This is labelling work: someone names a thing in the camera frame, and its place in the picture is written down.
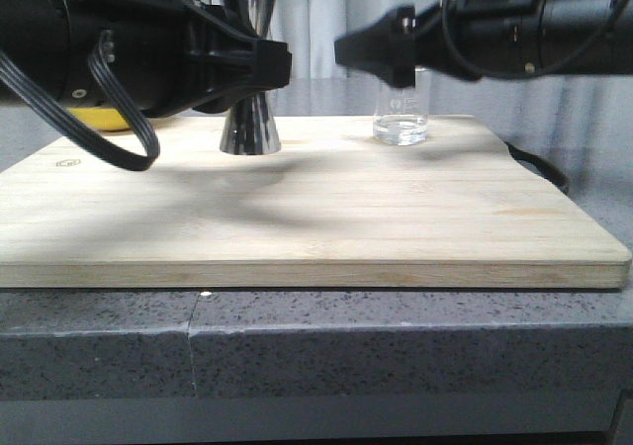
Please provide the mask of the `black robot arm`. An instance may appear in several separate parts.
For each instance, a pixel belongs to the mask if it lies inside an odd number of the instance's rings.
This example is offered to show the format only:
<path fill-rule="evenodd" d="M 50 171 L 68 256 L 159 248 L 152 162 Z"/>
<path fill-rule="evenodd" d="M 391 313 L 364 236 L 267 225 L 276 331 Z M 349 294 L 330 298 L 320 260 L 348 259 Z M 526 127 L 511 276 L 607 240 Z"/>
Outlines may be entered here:
<path fill-rule="evenodd" d="M 150 118 L 188 109 L 221 113 L 260 91 L 284 87 L 292 57 L 219 5 L 194 0 L 1 0 L 1 47 L 66 107 L 109 101 L 90 74 L 89 53 L 113 37 L 112 70 Z"/>
<path fill-rule="evenodd" d="M 632 0 L 439 0 L 334 43 L 335 61 L 408 88 L 426 68 L 464 81 L 629 75 Z"/>

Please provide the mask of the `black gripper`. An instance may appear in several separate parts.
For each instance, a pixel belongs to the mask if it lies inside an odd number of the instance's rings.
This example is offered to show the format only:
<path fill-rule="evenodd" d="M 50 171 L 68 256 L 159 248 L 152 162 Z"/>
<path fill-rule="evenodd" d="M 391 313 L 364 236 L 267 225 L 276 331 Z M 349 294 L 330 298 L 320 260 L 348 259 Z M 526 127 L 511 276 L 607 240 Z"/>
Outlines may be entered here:
<path fill-rule="evenodd" d="M 539 27 L 546 0 L 452 0 L 447 22 L 453 45 L 475 72 L 449 51 L 439 3 L 416 16 L 413 6 L 387 12 L 375 24 L 334 42 L 335 62 L 377 76 L 393 88 L 415 86 L 415 65 L 464 81 L 485 72 L 501 79 L 544 66 Z"/>
<path fill-rule="evenodd" d="M 292 55 L 222 7 L 196 0 L 63 0 L 67 56 L 63 102 L 110 106 L 88 69 L 88 55 L 109 34 L 110 67 L 148 117 L 186 109 L 218 114 L 262 89 L 288 85 Z"/>

